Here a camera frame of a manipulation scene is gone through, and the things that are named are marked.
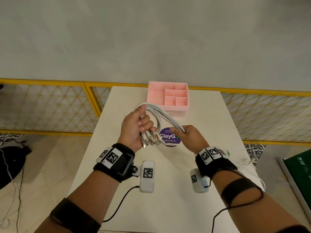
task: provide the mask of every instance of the floor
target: floor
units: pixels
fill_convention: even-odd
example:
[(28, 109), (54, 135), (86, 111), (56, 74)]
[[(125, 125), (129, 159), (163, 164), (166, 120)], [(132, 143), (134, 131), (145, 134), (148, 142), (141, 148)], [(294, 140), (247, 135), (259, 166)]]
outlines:
[[(33, 233), (56, 204), (67, 196), (90, 137), (28, 135), (18, 140), (27, 140), (32, 149), (24, 166), (18, 229), (19, 233)], [(290, 157), (309, 148), (268, 145), (256, 167), (259, 176), (266, 184), (266, 192), (299, 222), (311, 229), (310, 223), (275, 161), (276, 156)], [(1, 233), (17, 232), (19, 201), (18, 189), (14, 195), (14, 186), (19, 187), (20, 182), (21, 173), (14, 179), (14, 183), (0, 190), (0, 220), (10, 208), (14, 197), (6, 217), (9, 221), (2, 224)]]

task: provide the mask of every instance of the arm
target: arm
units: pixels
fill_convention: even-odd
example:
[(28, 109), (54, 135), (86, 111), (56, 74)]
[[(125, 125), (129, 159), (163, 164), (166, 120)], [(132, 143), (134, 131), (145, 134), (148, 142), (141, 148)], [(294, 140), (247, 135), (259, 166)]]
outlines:
[[(180, 137), (187, 149), (198, 154), (202, 149), (209, 147), (207, 141), (195, 127), (192, 125), (183, 127), (186, 133), (182, 133), (176, 128), (171, 128), (171, 132)], [(212, 181), (221, 195), (223, 189), (228, 184), (240, 178), (242, 177), (234, 172), (219, 171), (212, 177)], [(234, 198), (231, 206), (252, 202), (260, 196), (261, 193), (257, 188), (247, 189)], [(229, 210), (229, 214), (241, 233), (275, 233), (286, 227), (299, 225), (296, 219), (266, 193), (264, 193), (263, 199), (259, 202), (240, 208), (233, 208)]]
[[(153, 122), (150, 121), (150, 117), (146, 115), (145, 110), (146, 105), (137, 108), (137, 110), (124, 118), (121, 126), (121, 134), (118, 143), (126, 145), (135, 153), (142, 148), (140, 132), (149, 129), (151, 129), (151, 131), (155, 130), (155, 128), (152, 127)], [(101, 224), (119, 184), (118, 181), (105, 173), (93, 171), (88, 178), (68, 196), (68, 199)], [(67, 233), (70, 231), (58, 225), (50, 217), (47, 217), (35, 232)]]

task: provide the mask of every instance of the person's right hand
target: person's right hand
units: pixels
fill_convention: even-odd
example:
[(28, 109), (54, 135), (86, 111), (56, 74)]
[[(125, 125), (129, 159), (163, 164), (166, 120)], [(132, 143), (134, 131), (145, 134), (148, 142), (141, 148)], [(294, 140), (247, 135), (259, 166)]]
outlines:
[(183, 133), (181, 130), (175, 127), (171, 127), (170, 131), (181, 139), (184, 146), (188, 150), (198, 154), (204, 148), (209, 147), (208, 142), (194, 126), (184, 125), (183, 128), (186, 130), (186, 133)]

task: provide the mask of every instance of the screw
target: screw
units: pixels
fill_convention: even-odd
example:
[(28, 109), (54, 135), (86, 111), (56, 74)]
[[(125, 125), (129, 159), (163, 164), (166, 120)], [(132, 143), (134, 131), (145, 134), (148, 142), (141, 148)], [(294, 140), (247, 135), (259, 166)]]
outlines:
[(132, 173), (137, 173), (137, 171), (138, 171), (138, 168), (134, 166), (134, 167), (132, 168)]

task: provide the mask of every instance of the pink organizer box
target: pink organizer box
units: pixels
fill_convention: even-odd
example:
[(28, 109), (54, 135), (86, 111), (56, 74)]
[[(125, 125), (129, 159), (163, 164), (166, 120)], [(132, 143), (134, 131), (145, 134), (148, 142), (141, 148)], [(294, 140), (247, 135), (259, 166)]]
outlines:
[(189, 109), (188, 84), (151, 81), (147, 102), (159, 105), (172, 117), (184, 118)]

